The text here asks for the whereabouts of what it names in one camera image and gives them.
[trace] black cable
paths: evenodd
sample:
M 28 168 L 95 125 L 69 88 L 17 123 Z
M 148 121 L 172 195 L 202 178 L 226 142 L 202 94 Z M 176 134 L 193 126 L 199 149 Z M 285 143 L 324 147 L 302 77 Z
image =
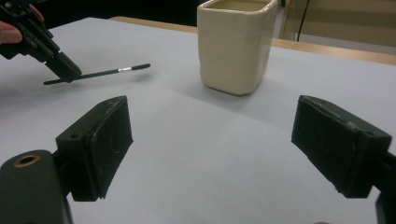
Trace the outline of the black cable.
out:
M 303 17 L 301 18 L 300 29 L 298 30 L 298 34 L 297 34 L 297 42 L 300 41 L 300 33 L 301 33 L 301 29 L 303 29 L 303 24 L 304 24 L 304 20 L 305 20 L 306 10 L 308 9 L 308 4 L 309 4 L 309 0 L 306 1 L 306 6 L 305 6 L 305 10 L 304 10 L 304 15 L 303 15 Z

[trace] black stick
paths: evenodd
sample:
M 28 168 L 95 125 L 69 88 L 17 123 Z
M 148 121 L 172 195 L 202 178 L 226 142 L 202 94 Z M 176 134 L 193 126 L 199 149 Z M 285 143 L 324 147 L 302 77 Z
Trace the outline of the black stick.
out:
M 150 67 L 149 63 L 141 64 L 138 66 L 133 66 L 133 67 L 126 67 L 126 68 L 118 68 L 118 69 L 113 69 L 113 70 L 108 70 L 104 72 L 98 72 L 98 73 L 92 73 L 84 76 L 80 76 L 78 78 L 75 78 L 71 81 L 69 80 L 64 80 L 64 79 L 56 79 L 56 80 L 51 80 L 51 81 L 46 81 L 44 82 L 44 85 L 52 85 L 52 84 L 57 84 L 57 83 L 62 83 L 62 82 L 72 82 L 74 80 L 79 80 L 79 79 L 85 79 L 85 78 L 90 78 L 90 77 L 101 77 L 109 74 L 114 74 L 114 73 L 120 73 L 120 72 L 125 72 L 125 71 L 134 71 L 134 70 L 139 70 L 139 69 L 145 69 Z

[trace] white cup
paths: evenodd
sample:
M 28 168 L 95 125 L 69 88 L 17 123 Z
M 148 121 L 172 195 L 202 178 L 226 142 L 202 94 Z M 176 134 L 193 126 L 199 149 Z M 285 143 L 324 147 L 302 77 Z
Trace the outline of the white cup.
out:
M 201 79 L 235 95 L 253 92 L 264 76 L 277 0 L 210 0 L 198 6 Z

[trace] wooden table edge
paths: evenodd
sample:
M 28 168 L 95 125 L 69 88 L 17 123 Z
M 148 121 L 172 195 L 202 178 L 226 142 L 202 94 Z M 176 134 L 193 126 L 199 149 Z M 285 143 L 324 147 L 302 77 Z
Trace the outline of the wooden table edge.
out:
M 123 21 L 137 25 L 144 25 L 149 27 L 156 27 L 167 30 L 197 34 L 197 28 L 193 26 L 179 25 L 179 24 L 173 24 L 173 23 L 161 22 L 161 21 L 140 20 L 140 19 L 128 18 L 128 17 L 113 17 L 110 19 L 112 21 Z M 385 53 L 377 53 L 377 52 L 370 52 L 370 51 L 363 51 L 356 49 L 342 49 L 337 47 L 295 42 L 284 39 L 273 39 L 272 46 L 282 49 L 293 49 L 293 50 L 299 50 L 299 51 L 305 51 L 311 53 L 330 55 L 340 58 L 361 60 L 372 63 L 384 63 L 384 64 L 396 65 L 396 55 L 385 54 Z

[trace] white table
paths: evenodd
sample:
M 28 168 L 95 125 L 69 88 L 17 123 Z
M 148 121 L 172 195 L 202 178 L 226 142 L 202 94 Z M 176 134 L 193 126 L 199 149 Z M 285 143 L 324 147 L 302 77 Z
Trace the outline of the white table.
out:
M 273 47 L 261 85 L 237 97 L 202 84 L 196 34 L 97 19 L 52 33 L 84 74 L 151 63 L 44 86 L 56 78 L 45 65 L 0 59 L 0 163 L 55 151 L 55 137 L 93 106 L 128 97 L 134 143 L 105 200 L 68 197 L 75 223 L 376 222 L 378 191 L 345 199 L 290 136 L 302 94 L 396 136 L 396 66 Z

